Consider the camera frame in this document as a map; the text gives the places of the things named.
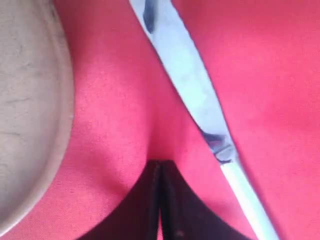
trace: red fabric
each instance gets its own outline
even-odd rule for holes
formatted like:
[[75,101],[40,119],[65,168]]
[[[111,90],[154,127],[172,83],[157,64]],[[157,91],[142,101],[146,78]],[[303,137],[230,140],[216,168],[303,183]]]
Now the red fabric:
[[[320,239],[320,3],[176,0],[243,164],[284,240]],[[173,159],[254,238],[127,0],[56,0],[75,75],[70,144],[51,187],[4,240],[75,239],[123,199],[146,159]]]

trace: knife handle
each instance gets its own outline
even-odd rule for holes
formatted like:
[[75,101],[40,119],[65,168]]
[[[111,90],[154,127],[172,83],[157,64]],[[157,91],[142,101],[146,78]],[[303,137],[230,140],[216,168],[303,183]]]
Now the knife handle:
[[257,194],[238,161],[221,165],[246,218],[259,240],[279,240],[279,237]]

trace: silver knife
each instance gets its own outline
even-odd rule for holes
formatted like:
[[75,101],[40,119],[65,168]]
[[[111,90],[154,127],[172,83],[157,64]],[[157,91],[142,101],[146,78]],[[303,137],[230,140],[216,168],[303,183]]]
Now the silver knife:
[[241,166],[204,63],[171,0],[129,0],[259,240],[279,237]]

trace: knife blade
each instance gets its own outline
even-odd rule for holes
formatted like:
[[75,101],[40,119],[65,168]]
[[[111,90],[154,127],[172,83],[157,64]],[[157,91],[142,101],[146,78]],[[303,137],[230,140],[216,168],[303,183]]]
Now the knife blade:
[[237,148],[200,54],[171,0],[129,0],[146,36],[201,130],[248,222],[260,240],[278,240],[241,166]]

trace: plate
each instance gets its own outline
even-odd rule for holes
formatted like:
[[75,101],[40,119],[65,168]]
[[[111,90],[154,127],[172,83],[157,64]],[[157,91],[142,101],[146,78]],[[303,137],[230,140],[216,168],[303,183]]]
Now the plate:
[[52,182],[70,137],[74,86],[50,0],[0,1],[0,236]]

